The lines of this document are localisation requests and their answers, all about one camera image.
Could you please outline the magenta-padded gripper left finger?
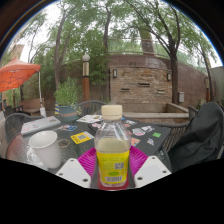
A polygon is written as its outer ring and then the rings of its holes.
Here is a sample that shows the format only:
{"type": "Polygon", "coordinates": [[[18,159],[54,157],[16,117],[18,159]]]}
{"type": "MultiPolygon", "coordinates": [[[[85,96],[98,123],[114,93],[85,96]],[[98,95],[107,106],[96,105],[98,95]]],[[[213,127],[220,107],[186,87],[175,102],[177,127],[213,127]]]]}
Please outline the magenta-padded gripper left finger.
{"type": "Polygon", "coordinates": [[[83,188],[89,188],[95,165],[96,150],[91,148],[78,159],[70,158],[56,175],[83,188]]]}

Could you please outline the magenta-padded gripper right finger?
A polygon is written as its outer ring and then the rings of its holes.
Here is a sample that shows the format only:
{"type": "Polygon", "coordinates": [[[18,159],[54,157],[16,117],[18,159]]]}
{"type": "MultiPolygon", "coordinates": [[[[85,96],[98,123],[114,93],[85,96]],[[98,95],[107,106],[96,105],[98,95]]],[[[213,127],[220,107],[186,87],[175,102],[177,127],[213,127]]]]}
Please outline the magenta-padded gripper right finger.
{"type": "Polygon", "coordinates": [[[169,169],[153,155],[145,153],[132,146],[129,153],[129,188],[140,188],[170,175],[169,169]]]}

